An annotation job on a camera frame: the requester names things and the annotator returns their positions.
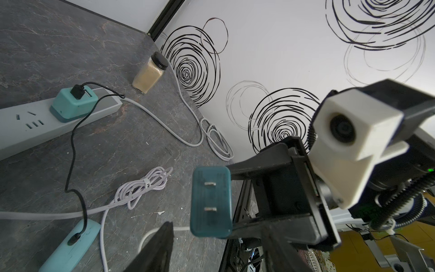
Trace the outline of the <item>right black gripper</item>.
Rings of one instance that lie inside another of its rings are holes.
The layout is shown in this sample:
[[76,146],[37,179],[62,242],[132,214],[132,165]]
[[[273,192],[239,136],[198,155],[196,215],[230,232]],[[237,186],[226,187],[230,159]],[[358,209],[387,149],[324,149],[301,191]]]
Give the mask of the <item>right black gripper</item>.
[[259,213],[243,227],[247,238],[270,230],[302,248],[331,251],[341,246],[325,197],[299,137],[273,143],[254,157],[228,165],[232,180],[252,179]]

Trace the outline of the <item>blue earbud case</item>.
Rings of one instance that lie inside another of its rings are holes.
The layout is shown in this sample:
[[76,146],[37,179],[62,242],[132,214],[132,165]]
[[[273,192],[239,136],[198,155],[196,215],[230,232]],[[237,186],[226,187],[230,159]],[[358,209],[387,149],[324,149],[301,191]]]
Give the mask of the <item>blue earbud case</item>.
[[40,272],[71,272],[79,264],[101,229],[100,223],[89,219],[85,232],[72,244],[70,240],[83,229],[83,225],[84,220],[80,220],[41,266]]

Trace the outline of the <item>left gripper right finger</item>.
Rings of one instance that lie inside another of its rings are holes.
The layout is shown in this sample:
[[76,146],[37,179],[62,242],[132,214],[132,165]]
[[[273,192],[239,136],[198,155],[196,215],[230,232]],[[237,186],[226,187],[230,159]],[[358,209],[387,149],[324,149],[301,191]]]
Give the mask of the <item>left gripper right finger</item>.
[[312,269],[289,243],[271,231],[261,231],[261,242],[267,272],[311,272]]

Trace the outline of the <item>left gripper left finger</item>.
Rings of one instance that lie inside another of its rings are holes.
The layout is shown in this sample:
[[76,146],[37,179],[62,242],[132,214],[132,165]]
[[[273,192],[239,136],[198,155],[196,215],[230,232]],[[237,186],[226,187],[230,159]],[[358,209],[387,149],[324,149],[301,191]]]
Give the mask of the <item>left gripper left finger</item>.
[[125,272],[168,272],[174,242],[172,222],[165,222],[139,251]]

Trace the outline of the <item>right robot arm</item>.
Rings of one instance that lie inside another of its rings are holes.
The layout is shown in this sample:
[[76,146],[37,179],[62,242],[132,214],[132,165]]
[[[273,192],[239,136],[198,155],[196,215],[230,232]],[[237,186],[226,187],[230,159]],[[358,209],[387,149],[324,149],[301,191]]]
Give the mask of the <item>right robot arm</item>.
[[[412,201],[411,210],[395,219],[401,228],[425,213],[422,193],[434,185],[435,176],[419,172],[416,161],[434,158],[435,152],[418,136],[408,142],[409,152],[375,168],[370,186],[351,208],[353,218],[376,225]],[[330,215],[338,203],[314,173],[299,137],[284,138],[228,169],[232,180],[243,182],[230,240],[241,239],[246,248],[265,245],[269,238],[262,230],[269,228],[295,248],[330,251],[340,246]]]

